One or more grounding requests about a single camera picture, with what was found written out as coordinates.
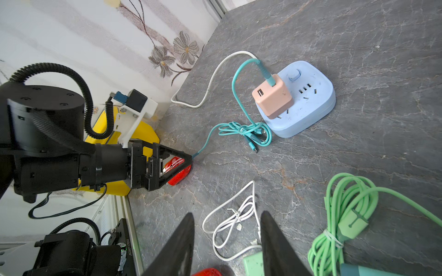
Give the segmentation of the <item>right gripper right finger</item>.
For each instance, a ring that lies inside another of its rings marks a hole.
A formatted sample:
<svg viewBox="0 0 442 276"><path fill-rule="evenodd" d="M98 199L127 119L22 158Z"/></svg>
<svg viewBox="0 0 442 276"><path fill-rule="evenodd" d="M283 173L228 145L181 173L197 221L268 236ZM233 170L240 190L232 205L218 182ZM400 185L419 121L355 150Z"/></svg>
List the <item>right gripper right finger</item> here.
<svg viewBox="0 0 442 276"><path fill-rule="evenodd" d="M282 230L268 211L263 211L261 243L265 276L310 276Z"/></svg>

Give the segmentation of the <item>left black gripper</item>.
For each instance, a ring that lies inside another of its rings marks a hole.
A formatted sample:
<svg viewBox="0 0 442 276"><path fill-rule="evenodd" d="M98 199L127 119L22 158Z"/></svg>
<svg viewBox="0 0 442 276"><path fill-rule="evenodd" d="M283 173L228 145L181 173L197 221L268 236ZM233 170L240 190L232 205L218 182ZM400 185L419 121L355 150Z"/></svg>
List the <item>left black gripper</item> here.
<svg viewBox="0 0 442 276"><path fill-rule="evenodd" d="M170 156L176 156L184 161L168 172L163 172L163 163ZM150 192L163 187L193 163L193 157L185 152L138 139L130 140L128 157L130 166L127 185L131 189L145 188Z"/></svg>

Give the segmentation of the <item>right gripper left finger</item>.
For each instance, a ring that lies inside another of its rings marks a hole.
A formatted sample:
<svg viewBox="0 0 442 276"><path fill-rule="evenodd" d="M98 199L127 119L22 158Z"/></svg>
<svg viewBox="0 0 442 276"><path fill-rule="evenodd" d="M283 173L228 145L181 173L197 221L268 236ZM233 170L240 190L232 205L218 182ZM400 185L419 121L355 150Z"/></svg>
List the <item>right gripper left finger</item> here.
<svg viewBox="0 0 442 276"><path fill-rule="evenodd" d="M143 276L191 275L195 242L195 220L187 213Z"/></svg>

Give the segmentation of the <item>green charger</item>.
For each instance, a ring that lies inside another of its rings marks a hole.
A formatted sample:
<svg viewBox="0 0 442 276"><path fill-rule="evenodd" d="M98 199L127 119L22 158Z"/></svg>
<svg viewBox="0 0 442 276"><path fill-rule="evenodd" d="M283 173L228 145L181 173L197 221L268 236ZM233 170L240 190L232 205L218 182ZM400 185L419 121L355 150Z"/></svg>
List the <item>green charger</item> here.
<svg viewBox="0 0 442 276"><path fill-rule="evenodd" d="M243 259L246 276L264 276L264 261L262 251Z"/></svg>

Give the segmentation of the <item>teal charger end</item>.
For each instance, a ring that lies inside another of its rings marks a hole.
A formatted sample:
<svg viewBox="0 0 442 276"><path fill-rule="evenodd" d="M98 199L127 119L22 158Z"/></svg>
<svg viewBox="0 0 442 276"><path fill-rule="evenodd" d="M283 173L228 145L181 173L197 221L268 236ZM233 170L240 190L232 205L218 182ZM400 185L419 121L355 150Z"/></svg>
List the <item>teal charger end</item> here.
<svg viewBox="0 0 442 276"><path fill-rule="evenodd" d="M340 274L341 276L401 276L400 274L346 263L340 264Z"/></svg>

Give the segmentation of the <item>pink charger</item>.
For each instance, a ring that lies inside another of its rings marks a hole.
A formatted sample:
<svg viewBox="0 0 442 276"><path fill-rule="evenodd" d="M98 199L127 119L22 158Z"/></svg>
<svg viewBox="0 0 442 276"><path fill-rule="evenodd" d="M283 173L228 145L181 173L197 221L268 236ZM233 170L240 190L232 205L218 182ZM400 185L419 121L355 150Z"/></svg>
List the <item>pink charger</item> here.
<svg viewBox="0 0 442 276"><path fill-rule="evenodd" d="M276 82L274 86L265 80L252 92L257 106L270 120L294 105L294 99L284 81L277 74L273 74L272 77Z"/></svg>

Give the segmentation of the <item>blue round power cube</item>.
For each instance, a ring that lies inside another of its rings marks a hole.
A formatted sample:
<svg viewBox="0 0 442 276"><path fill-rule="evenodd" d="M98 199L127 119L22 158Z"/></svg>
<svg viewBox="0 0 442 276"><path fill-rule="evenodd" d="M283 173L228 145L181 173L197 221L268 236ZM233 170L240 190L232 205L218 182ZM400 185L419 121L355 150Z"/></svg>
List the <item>blue round power cube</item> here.
<svg viewBox="0 0 442 276"><path fill-rule="evenodd" d="M328 115L336 105L332 82L319 69L306 61L296 61L282 69L278 76L294 99L293 106L270 119L258 110L276 136L290 138Z"/></svg>

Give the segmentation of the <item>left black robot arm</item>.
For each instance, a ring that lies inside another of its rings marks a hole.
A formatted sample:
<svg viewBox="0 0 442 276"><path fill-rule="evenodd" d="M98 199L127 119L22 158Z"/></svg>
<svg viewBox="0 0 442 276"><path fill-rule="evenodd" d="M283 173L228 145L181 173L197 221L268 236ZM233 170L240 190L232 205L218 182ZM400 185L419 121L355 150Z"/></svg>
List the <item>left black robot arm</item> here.
<svg viewBox="0 0 442 276"><path fill-rule="evenodd" d="M106 192L116 181L153 191L192 164L189 154L139 139L85 142L84 134L99 140L112 134L112 101L105 106L107 127L98 133L92 95L76 71L56 63L17 70L1 85L1 192L12 186L35 203L38 194L80 186Z"/></svg>

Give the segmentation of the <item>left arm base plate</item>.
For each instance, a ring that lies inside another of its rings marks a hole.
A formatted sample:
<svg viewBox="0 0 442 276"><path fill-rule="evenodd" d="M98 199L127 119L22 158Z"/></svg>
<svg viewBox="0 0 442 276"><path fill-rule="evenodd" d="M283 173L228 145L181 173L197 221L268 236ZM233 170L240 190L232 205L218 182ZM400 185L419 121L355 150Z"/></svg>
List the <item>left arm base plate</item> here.
<svg viewBox="0 0 442 276"><path fill-rule="evenodd" d="M117 226L102 236L108 236L107 244L104 246L105 254L105 276L137 276L135 265L134 247L130 240L130 231L127 219L121 218Z"/></svg>

